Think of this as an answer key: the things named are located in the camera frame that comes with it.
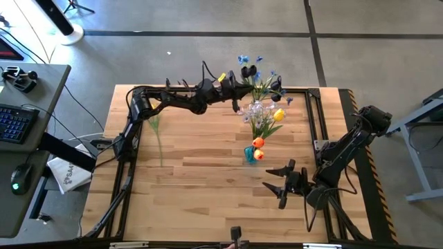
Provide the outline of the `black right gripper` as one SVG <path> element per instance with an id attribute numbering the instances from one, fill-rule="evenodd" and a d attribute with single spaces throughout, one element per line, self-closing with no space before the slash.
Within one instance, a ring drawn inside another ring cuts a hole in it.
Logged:
<path id="1" fill-rule="evenodd" d="M 282 187 L 277 187 L 266 182 L 262 183 L 271 192 L 273 192 L 278 199 L 280 199 L 280 209 L 285 209 L 288 193 L 302 196 L 305 199 L 311 191 L 311 187 L 307 180 L 307 169 L 302 168 L 301 172 L 295 172 L 295 164 L 296 161 L 294 159 L 290 159 L 288 164 L 280 169 L 266 169 L 266 173 L 284 177 L 284 185 Z"/>

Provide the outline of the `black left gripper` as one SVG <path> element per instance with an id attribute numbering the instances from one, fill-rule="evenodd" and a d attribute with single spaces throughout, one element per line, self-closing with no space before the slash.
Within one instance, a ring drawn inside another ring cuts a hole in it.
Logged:
<path id="1" fill-rule="evenodd" d="M 236 79 L 233 71 L 229 71 L 226 73 L 226 77 L 220 84 L 219 90 L 219 101 L 225 102 L 226 100 L 232 100 L 232 108 L 235 113 L 237 113 L 240 108 L 238 106 L 238 96 L 237 96 L 237 87 L 236 87 Z M 241 99 L 248 95 L 253 95 L 255 93 L 255 87 L 250 84 L 241 85 L 242 92 Z"/>

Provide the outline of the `white artificial flower spray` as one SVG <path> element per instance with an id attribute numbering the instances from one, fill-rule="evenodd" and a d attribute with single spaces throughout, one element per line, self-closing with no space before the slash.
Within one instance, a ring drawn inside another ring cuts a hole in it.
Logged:
<path id="1" fill-rule="evenodd" d="M 269 104 L 257 100 L 246 109 L 241 108 L 237 114 L 251 127 L 253 142 L 250 148 L 254 153 L 263 148 L 268 137 L 283 127 L 280 122 L 284 120 L 286 111 L 273 100 Z"/>

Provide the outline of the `blue artificial flower spray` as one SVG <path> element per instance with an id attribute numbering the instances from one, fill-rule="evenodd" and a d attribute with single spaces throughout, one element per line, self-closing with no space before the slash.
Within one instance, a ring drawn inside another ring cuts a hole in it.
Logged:
<path id="1" fill-rule="evenodd" d="M 263 57 L 258 56 L 257 59 L 255 60 L 254 64 L 250 63 L 249 56 L 247 56 L 247 55 L 239 55 L 237 57 L 237 60 L 238 60 L 238 63 L 241 67 L 251 66 L 251 65 L 255 65 L 257 67 L 257 65 L 263 60 Z M 262 76 L 261 71 L 257 68 L 257 75 L 260 77 L 260 79 L 257 81 L 257 100 L 258 101 L 263 95 L 272 94 L 272 93 L 279 93 L 282 96 L 281 100 L 285 100 L 288 105 L 291 104 L 291 102 L 293 101 L 293 98 L 292 97 L 285 97 L 285 94 L 287 91 L 283 89 L 283 86 L 282 86 L 281 91 L 272 91 L 270 89 L 271 83 L 276 81 L 277 77 L 279 76 L 275 70 L 272 70 L 268 77 L 264 77 L 264 76 Z"/>

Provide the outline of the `yellow artificial tulip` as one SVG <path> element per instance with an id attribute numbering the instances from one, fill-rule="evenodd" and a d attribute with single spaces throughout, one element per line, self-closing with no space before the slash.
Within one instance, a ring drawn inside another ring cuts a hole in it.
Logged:
<path id="1" fill-rule="evenodd" d="M 273 113 L 273 115 L 269 114 L 267 117 L 265 117 L 261 122 L 260 128 L 258 129 L 260 131 L 258 137 L 265 140 L 270 135 L 275 133 L 282 127 L 282 125 L 276 125 L 276 123 L 283 121 L 284 117 L 285 111 L 283 109 L 278 109 Z"/>

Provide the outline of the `blue glass vase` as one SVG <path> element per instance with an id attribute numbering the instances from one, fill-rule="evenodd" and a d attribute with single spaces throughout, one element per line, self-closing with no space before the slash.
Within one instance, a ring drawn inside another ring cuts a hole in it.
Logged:
<path id="1" fill-rule="evenodd" d="M 254 158 L 255 147 L 253 145 L 244 148 L 244 156 L 246 162 L 253 164 L 256 163 L 257 160 Z"/>

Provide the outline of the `green flower stem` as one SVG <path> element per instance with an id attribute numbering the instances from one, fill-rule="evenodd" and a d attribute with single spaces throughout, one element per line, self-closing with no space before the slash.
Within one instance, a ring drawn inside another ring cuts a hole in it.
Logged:
<path id="1" fill-rule="evenodd" d="M 152 116 L 151 118 L 148 119 L 148 123 L 156 136 L 156 140 L 157 140 L 157 143 L 159 146 L 160 166 L 162 167 L 163 166 L 163 151 L 162 151 L 162 144 L 161 144 L 160 133 L 159 133 L 160 116 Z"/>

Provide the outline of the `clear glass vase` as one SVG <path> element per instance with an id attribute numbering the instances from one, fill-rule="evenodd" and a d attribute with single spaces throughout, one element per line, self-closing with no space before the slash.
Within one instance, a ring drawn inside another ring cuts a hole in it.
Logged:
<path id="1" fill-rule="evenodd" d="M 259 117 L 262 115 L 263 112 L 263 106 L 262 103 L 258 100 L 256 100 L 254 103 L 249 104 L 248 111 L 246 114 L 251 117 Z"/>

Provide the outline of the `black upright device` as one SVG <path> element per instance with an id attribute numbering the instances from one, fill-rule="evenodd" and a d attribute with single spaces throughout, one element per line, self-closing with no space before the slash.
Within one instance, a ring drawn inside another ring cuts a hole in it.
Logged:
<path id="1" fill-rule="evenodd" d="M 241 239 L 240 239 L 241 236 L 242 236 L 242 229 L 240 226 L 233 226 L 230 228 L 230 238 L 232 240 L 234 249 L 241 248 Z"/>

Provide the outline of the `grey metal stand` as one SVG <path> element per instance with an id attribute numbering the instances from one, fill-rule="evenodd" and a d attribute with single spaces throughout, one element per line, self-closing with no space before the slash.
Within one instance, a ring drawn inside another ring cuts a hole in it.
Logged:
<path id="1" fill-rule="evenodd" d="M 426 176 L 424 166 L 419 158 L 420 154 L 432 151 L 443 146 L 443 135 L 438 138 L 434 145 L 427 148 L 419 148 L 413 144 L 413 130 L 420 127 L 442 127 L 443 128 L 443 88 L 434 92 L 422 101 L 420 108 L 410 112 L 407 116 L 401 118 L 392 124 L 386 132 L 386 137 L 399 132 L 406 148 L 413 161 L 417 172 L 419 182 L 423 191 L 406 196 L 408 202 L 425 201 L 443 197 L 443 188 L 433 189 Z"/>

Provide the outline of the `black tripod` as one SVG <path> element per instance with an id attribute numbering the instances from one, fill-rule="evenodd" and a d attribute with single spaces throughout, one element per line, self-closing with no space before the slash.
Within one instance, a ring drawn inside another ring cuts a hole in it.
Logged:
<path id="1" fill-rule="evenodd" d="M 90 9 L 90 8 L 87 8 L 87 7 L 85 7 L 85 6 L 81 6 L 81 5 L 77 2 L 77 0 L 68 0 L 68 2 L 69 2 L 68 6 L 67 6 L 67 7 L 64 9 L 64 11 L 63 11 L 64 14 L 66 14 L 66 13 L 67 13 L 68 11 L 70 11 L 70 10 L 76 10 L 76 9 L 79 9 L 79 10 L 86 10 L 87 12 L 90 12 L 90 13 L 93 13 L 93 14 L 96 13 L 94 10 L 92 10 L 92 9 Z"/>

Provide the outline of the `black tower with white base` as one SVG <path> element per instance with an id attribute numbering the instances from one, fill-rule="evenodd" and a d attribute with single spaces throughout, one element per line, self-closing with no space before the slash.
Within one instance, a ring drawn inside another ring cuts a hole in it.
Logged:
<path id="1" fill-rule="evenodd" d="M 72 24 L 53 2 L 53 0 L 34 0 L 42 12 L 49 18 L 59 32 L 61 45 L 70 46 L 84 37 L 84 30 L 77 24 Z"/>

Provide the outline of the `white box with label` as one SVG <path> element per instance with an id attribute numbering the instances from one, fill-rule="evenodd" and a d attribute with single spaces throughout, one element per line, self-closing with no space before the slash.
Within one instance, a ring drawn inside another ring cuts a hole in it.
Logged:
<path id="1" fill-rule="evenodd" d="M 54 175 L 61 194 L 66 194 L 91 181 L 91 172 L 64 159 L 56 157 L 48 161 L 47 166 Z"/>

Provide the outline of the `grey office desk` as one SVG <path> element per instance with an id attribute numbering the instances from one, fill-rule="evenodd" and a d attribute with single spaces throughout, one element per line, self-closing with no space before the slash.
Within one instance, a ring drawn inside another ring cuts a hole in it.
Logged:
<path id="1" fill-rule="evenodd" d="M 51 114 L 71 71 L 69 65 L 31 64 L 0 61 L 0 66 L 18 66 L 25 72 L 35 71 L 37 86 L 30 93 L 22 93 L 7 82 L 1 81 L 0 104 L 12 106 L 36 106 L 39 110 L 36 123 L 22 145 L 0 142 L 0 238 L 16 237 L 26 217 L 40 177 L 49 157 L 47 151 L 35 150 L 46 135 Z M 11 176 L 18 165 L 32 166 L 28 191 L 23 195 L 12 193 Z"/>

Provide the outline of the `black clamp tool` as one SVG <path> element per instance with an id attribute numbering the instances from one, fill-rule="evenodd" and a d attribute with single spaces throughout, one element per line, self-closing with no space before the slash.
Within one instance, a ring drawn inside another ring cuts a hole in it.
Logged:
<path id="1" fill-rule="evenodd" d="M 7 66 L 1 76 L 23 93 L 29 93 L 37 86 L 38 74 L 35 71 L 25 72 L 18 66 Z"/>

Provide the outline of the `black backlit keyboard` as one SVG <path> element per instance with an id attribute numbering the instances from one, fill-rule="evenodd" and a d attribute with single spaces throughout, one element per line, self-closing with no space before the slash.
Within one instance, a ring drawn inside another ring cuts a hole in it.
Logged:
<path id="1" fill-rule="evenodd" d="M 0 104 L 0 141 L 23 144 L 38 114 L 36 109 Z"/>

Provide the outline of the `black computer mouse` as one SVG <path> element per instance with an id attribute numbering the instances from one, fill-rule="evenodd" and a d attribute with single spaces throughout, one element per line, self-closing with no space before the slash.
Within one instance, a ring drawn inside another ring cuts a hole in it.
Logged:
<path id="1" fill-rule="evenodd" d="M 18 165 L 11 174 L 10 186 L 14 195 L 24 195 L 30 188 L 33 166 L 28 163 Z"/>

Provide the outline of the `dark red-edged panel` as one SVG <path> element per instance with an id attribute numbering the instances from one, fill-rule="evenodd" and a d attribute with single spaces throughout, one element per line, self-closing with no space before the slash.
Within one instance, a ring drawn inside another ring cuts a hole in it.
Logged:
<path id="1" fill-rule="evenodd" d="M 0 38 L 0 59 L 23 61 L 24 57 L 13 49 L 4 39 Z"/>

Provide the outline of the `black aluminium table frame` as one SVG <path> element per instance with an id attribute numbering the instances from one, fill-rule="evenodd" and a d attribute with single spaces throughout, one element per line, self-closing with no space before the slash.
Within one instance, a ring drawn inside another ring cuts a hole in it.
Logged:
<path id="1" fill-rule="evenodd" d="M 282 103 L 285 119 L 264 145 L 263 160 L 250 164 L 244 148 L 252 142 L 251 128 L 233 113 L 229 102 L 210 106 L 196 116 L 174 107 L 159 116 L 159 130 L 143 125 L 136 141 L 137 157 L 120 165 L 112 151 L 98 159 L 82 217 L 88 235 L 132 172 L 126 199 L 101 233 L 123 241 L 226 241 L 239 226 L 254 243 L 326 242 L 350 233 L 333 210 L 315 212 L 299 196 L 289 195 L 285 209 L 267 184 L 283 180 L 269 169 L 290 159 L 313 174 L 313 141 L 336 140 L 346 131 L 338 89 L 292 88 L 293 101 Z"/>

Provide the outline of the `silver bracket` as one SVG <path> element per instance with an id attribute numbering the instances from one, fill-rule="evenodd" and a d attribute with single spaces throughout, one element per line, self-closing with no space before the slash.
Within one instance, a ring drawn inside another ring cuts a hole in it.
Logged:
<path id="1" fill-rule="evenodd" d="M 148 241 L 121 241 L 110 243 L 109 249 L 141 249 L 149 248 L 149 246 Z"/>
<path id="2" fill-rule="evenodd" d="M 303 249 L 343 249 L 340 244 L 332 243 L 304 243 Z"/>

